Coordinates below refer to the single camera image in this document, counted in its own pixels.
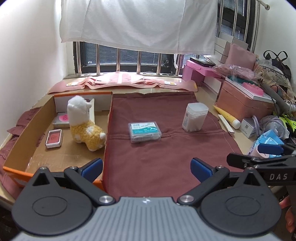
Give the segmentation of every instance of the white plush head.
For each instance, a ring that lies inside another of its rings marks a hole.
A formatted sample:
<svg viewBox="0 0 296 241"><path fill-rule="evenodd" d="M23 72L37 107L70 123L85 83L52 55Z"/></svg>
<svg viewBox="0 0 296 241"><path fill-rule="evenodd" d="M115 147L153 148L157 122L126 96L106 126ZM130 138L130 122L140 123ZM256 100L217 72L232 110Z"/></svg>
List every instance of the white plush head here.
<svg viewBox="0 0 296 241"><path fill-rule="evenodd" d="M67 114L70 126L81 125L89 120L91 103L76 95L68 101Z"/></svg>

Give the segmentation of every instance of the alpaca plush toy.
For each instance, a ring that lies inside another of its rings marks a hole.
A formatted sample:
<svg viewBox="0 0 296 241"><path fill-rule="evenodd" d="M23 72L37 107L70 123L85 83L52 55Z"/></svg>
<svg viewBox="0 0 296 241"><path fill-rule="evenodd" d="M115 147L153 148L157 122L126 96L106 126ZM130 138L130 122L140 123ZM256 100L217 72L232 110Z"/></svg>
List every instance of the alpaca plush toy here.
<svg viewBox="0 0 296 241"><path fill-rule="evenodd" d="M105 145L106 134L89 119L91 103L76 95L68 101L67 114L74 141L85 142L90 151L96 151Z"/></svg>

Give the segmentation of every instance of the human hand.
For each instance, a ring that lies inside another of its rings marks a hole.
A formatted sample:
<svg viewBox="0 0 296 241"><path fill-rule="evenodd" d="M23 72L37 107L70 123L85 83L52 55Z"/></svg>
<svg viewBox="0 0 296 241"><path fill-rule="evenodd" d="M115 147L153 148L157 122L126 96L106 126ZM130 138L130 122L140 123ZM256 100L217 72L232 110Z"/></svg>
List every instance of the human hand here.
<svg viewBox="0 0 296 241"><path fill-rule="evenodd" d="M291 205L291 200L290 200L290 197L286 197L284 200L282 200L279 205L281 206L281 208L285 208L285 207L288 207ZM287 230L292 233L295 229L295 225L294 225L294 215L292 213L292 207L290 207L287 212L286 212L286 215L285 215L285 219L287 221L287 224L286 224L286 228Z"/></svg>

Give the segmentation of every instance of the white towel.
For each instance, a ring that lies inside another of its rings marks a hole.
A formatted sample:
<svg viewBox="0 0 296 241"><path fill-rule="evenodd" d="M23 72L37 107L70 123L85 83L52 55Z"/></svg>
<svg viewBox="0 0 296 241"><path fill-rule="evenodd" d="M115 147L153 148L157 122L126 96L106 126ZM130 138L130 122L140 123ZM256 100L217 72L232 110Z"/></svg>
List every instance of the white towel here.
<svg viewBox="0 0 296 241"><path fill-rule="evenodd" d="M214 54L217 0L63 0L62 42Z"/></svg>

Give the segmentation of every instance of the plastic container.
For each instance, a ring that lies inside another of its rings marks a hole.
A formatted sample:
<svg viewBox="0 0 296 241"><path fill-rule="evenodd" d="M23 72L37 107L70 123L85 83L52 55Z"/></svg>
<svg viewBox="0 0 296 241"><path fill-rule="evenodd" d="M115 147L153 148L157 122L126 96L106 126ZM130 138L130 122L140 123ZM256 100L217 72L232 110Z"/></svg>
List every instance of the plastic container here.
<svg viewBox="0 0 296 241"><path fill-rule="evenodd" d="M189 103L186 108L182 127L187 132L199 131L205 121L209 108L203 103Z"/></svg>
<svg viewBox="0 0 296 241"><path fill-rule="evenodd" d="M161 138L156 122L129 123L128 129L131 142L157 141Z"/></svg>

